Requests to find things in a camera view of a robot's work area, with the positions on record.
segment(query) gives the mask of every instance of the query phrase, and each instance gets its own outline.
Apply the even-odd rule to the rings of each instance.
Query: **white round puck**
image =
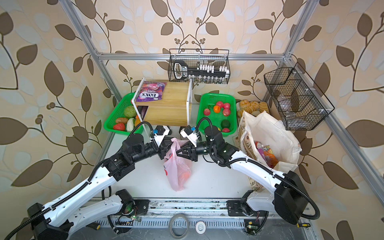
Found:
[[[198,234],[203,234],[205,233],[205,230],[207,229],[207,226],[205,225],[204,222],[199,221],[196,223],[196,231]]]

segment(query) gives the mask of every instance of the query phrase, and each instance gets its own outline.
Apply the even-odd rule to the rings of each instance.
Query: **orange item in bag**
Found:
[[[279,161],[276,159],[276,157],[273,154],[272,149],[270,149],[269,145],[264,146],[263,153],[264,153],[264,158],[265,158],[267,165],[270,168],[274,168]]]

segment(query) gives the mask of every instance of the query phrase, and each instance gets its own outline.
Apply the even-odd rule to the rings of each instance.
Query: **potato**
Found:
[[[117,123],[124,123],[124,124],[126,124],[127,122],[128,122],[128,119],[127,118],[117,118],[116,120],[115,120],[115,122],[116,122],[116,124]]]

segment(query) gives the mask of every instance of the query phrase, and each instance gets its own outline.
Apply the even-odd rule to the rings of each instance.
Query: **orange fruit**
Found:
[[[219,112],[220,112],[220,106],[215,105],[215,106],[214,106],[214,112],[215,112],[215,113],[219,113]]]

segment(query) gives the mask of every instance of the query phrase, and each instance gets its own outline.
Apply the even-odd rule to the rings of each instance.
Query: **purple snack bag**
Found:
[[[167,83],[164,82],[149,82],[145,81],[139,95],[136,98],[137,102],[150,102],[161,100],[161,96],[164,91],[164,87]]]

